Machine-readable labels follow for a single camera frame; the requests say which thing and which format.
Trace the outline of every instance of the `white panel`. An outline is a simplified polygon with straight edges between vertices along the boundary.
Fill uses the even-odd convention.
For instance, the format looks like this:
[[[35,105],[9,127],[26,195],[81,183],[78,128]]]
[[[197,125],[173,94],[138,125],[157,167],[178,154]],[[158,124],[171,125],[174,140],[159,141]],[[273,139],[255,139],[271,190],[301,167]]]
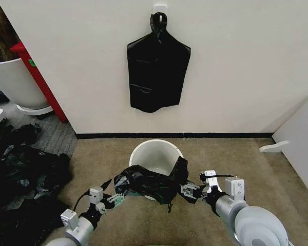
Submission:
[[[308,0],[0,0],[77,133],[274,132],[308,96]],[[130,107],[154,4],[191,47],[178,106]]]
[[[308,101],[300,107],[273,135],[292,167],[308,188]]]

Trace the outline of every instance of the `gray carpet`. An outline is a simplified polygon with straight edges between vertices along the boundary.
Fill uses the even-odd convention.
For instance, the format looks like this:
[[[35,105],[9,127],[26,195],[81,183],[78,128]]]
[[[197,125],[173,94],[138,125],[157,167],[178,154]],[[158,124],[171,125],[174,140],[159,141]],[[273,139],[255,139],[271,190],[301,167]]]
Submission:
[[[32,145],[34,148],[52,154],[65,153],[69,157],[72,156],[77,139],[70,123],[61,123],[54,113],[44,119],[25,115],[12,102],[0,104],[0,109],[4,110],[8,120],[7,125],[13,125],[15,128],[26,124],[37,123],[40,125],[41,132],[38,135],[37,142]]]

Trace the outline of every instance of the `carpet floor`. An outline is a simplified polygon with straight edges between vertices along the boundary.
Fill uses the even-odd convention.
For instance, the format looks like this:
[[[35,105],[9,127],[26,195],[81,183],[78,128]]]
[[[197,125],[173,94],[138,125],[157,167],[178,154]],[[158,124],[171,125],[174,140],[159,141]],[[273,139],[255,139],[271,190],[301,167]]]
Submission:
[[[74,179],[59,198],[73,206],[92,186],[115,177],[128,167],[133,149],[146,139],[79,140],[71,160]],[[175,144],[188,160],[189,179],[201,184],[199,174],[214,169],[245,180],[246,200],[273,212],[284,224],[294,245],[308,246],[308,190],[281,153],[260,153],[270,138],[188,138],[166,139]],[[224,180],[220,179],[223,189]],[[113,185],[108,194],[114,194]],[[174,198],[172,211],[145,197],[126,197],[124,204],[108,211],[92,233],[95,245],[235,245],[222,221],[202,201],[188,204]],[[87,209],[83,198],[77,212]],[[55,230],[46,242],[64,235]]]
[[[51,154],[65,153],[72,156],[76,146],[76,136],[70,123],[61,123],[54,113],[46,115],[43,119],[21,113],[12,102],[0,104],[7,118],[6,125],[13,125],[16,129],[22,125],[39,124],[41,132],[32,147]]]

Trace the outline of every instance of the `beige carpet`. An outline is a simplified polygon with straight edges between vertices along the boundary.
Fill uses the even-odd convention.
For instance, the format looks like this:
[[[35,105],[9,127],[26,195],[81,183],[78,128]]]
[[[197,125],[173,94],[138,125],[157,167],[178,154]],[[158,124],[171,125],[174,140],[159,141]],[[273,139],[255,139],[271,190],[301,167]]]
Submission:
[[[73,206],[92,186],[101,185],[128,167],[133,149],[146,139],[79,140],[71,160],[74,179],[59,198]],[[200,184],[199,173],[214,169],[220,174],[245,179],[246,200],[279,217],[296,246],[308,246],[308,190],[281,153],[260,153],[269,138],[166,139],[175,144],[188,160],[189,179]],[[113,185],[108,193],[113,194]],[[85,211],[87,198],[77,212]],[[234,245],[222,221],[202,201],[188,204],[177,196],[172,212],[166,205],[144,197],[126,197],[115,210],[108,211],[91,235],[94,245]],[[63,235],[55,230],[48,240]]]

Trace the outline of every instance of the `black baseboard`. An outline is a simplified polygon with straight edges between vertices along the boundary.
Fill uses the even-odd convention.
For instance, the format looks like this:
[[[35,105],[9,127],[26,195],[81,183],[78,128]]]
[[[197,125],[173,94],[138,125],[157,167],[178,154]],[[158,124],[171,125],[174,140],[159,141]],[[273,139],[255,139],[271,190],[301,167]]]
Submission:
[[[75,134],[78,139],[89,138],[126,138],[126,137],[139,137],[139,138],[203,138],[203,137],[229,137],[229,138],[249,138],[249,137],[271,137],[273,132],[241,132],[241,133],[79,133]]]

